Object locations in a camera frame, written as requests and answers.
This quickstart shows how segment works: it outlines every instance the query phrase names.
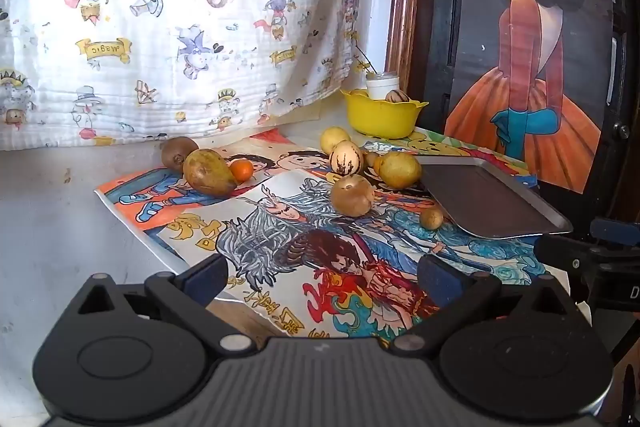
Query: small orange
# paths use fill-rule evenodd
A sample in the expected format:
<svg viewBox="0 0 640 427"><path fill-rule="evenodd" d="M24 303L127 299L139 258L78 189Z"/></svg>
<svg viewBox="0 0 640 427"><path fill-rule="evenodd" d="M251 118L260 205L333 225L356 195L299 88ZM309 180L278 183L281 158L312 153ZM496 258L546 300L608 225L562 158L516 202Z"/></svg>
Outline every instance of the small orange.
<svg viewBox="0 0 640 427"><path fill-rule="evenodd" d="M254 164L249 160L236 160L229 165L229 168L238 183L244 183L254 175Z"/></svg>

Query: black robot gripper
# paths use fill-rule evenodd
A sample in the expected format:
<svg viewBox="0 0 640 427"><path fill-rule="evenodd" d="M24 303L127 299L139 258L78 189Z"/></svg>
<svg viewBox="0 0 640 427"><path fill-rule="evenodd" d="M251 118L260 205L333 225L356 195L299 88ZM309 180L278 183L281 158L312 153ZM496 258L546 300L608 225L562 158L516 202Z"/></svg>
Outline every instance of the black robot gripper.
<svg viewBox="0 0 640 427"><path fill-rule="evenodd" d="M261 350L206 310L227 277L215 255L143 285L89 278L33 363L50 427L599 425L612 363L553 276L507 286L424 256L418 284L441 309L388 348L277 337Z"/></svg>

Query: striped pepino melon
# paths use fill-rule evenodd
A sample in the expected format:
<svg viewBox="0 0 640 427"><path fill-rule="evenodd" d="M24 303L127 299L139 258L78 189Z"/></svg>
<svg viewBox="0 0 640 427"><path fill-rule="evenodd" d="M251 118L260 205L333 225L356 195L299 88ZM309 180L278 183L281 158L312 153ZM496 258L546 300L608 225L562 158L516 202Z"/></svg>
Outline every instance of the striped pepino melon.
<svg viewBox="0 0 640 427"><path fill-rule="evenodd" d="M330 162L333 172L340 176L350 176L362 170L364 156L356 144L343 140L334 147Z"/></svg>
<svg viewBox="0 0 640 427"><path fill-rule="evenodd" d="M411 99L403 91L399 89L394 89L393 91L389 91L386 94L385 100L387 102L398 103L398 102L409 102Z"/></svg>

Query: blue glove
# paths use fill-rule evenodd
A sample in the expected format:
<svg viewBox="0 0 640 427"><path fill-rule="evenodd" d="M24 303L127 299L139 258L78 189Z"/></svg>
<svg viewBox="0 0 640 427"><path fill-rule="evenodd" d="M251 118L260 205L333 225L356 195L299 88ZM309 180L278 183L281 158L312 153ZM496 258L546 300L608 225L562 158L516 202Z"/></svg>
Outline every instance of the blue glove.
<svg viewBox="0 0 640 427"><path fill-rule="evenodd" d="M496 134L504 145L504 153L511 158L524 159L524 136L527 132L527 111L513 109L498 111L490 120L496 127Z"/></svg>
<svg viewBox="0 0 640 427"><path fill-rule="evenodd" d="M560 129L560 121L553 109L540 109L529 113L527 134L554 134Z"/></svg>

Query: white jar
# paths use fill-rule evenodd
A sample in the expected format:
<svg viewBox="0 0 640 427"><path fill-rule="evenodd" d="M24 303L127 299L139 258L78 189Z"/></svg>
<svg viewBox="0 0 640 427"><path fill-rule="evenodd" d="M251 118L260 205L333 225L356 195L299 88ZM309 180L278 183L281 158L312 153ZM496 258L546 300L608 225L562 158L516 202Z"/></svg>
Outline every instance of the white jar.
<svg viewBox="0 0 640 427"><path fill-rule="evenodd" d="M394 89L400 89L400 77L397 73L367 75L367 94L371 100L385 100L389 91Z"/></svg>

